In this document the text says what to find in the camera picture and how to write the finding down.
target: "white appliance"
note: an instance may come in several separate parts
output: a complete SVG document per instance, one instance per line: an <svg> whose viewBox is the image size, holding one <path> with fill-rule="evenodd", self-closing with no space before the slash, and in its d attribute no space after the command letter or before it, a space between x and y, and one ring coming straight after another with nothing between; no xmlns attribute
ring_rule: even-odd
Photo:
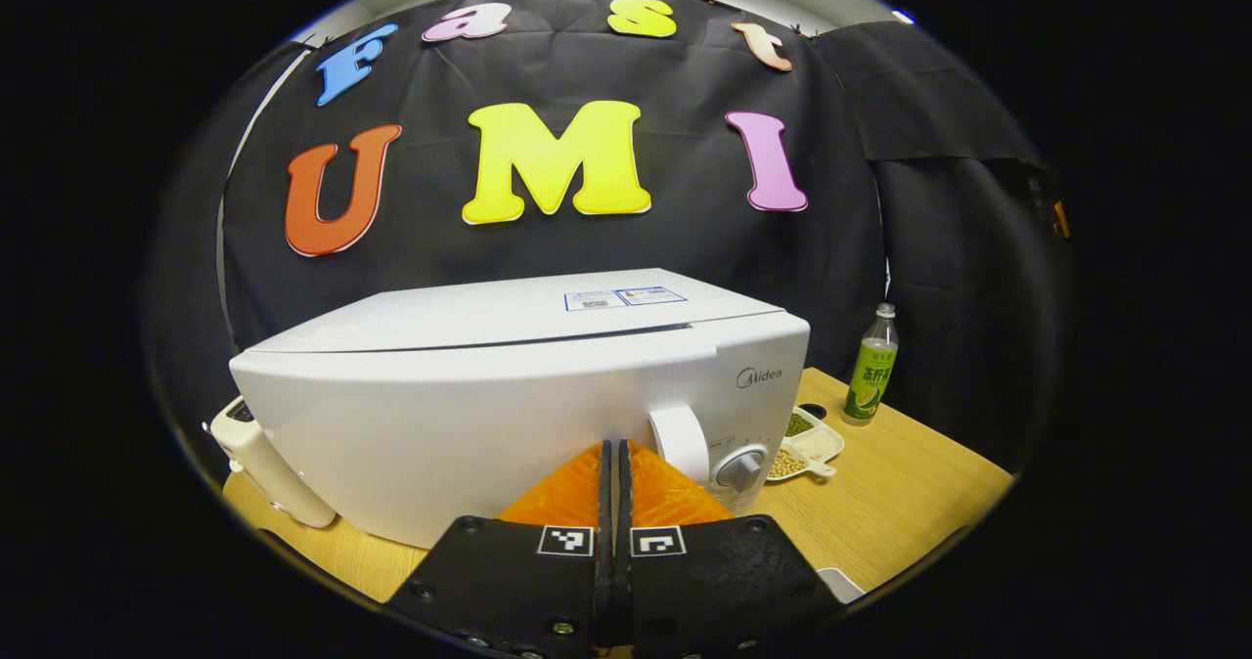
<svg viewBox="0 0 1252 659"><path fill-rule="evenodd" d="M786 431L809 324L667 271L386 292L230 372L282 459L369 534L431 547L588 446L654 447L736 515Z"/></svg>

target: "sticker label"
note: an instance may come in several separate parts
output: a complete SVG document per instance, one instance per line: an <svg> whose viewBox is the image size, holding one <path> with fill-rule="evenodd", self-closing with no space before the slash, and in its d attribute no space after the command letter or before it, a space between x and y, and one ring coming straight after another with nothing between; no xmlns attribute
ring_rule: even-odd
<svg viewBox="0 0 1252 659"><path fill-rule="evenodd" d="M600 292L570 292L565 296L565 311L603 309L606 307L626 307L625 299L611 289Z"/></svg>
<svg viewBox="0 0 1252 659"><path fill-rule="evenodd" d="M674 556L685 553L687 547L682 544L682 530L677 526L630 529L631 556Z"/></svg>
<svg viewBox="0 0 1252 659"><path fill-rule="evenodd" d="M558 527L543 525L537 554L547 556L591 556L593 527Z"/></svg>
<svg viewBox="0 0 1252 659"><path fill-rule="evenodd" d="M681 294L665 289L660 286L652 287L632 287L630 289L618 289L617 294L622 298L622 302L636 307L639 304L656 304L660 302L686 302L687 299Z"/></svg>

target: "green bottle label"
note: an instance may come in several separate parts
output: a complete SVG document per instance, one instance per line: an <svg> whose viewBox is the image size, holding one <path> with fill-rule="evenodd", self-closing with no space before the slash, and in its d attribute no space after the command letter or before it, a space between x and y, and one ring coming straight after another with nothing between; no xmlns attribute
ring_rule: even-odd
<svg viewBox="0 0 1252 659"><path fill-rule="evenodd" d="M886 381L891 377L891 366L895 365L895 352L899 351L894 343L884 348L870 346L865 341L856 356L856 370L853 371L848 401L844 403L844 412L856 420L868 420L878 411Z"/></svg>

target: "wooden table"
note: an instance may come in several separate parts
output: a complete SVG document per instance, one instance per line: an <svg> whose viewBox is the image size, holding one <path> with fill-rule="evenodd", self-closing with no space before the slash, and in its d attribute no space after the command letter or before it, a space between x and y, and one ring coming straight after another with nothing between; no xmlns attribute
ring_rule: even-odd
<svg viewBox="0 0 1252 659"><path fill-rule="evenodd" d="M825 422L846 446L833 479L810 475L765 484L752 512L770 515L815 569L835 566L869 591L910 566L957 529L979 521L1012 476L978 454L889 406L864 427L841 422L848 386L809 368L796 405L826 408ZM324 529L300 525L269 507L244 476L232 474L228 501L309 561L386 601L426 550L363 534L342 517Z"/></svg>

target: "midea logo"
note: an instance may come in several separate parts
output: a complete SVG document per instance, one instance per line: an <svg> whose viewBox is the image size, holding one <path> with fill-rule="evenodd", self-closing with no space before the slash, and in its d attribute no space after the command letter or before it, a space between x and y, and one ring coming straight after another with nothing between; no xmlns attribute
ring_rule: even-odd
<svg viewBox="0 0 1252 659"><path fill-rule="evenodd" d="M771 381L781 375L782 371L757 371L756 368L747 366L742 371L739 371L739 377L735 378L735 385L744 388L761 381Z"/></svg>

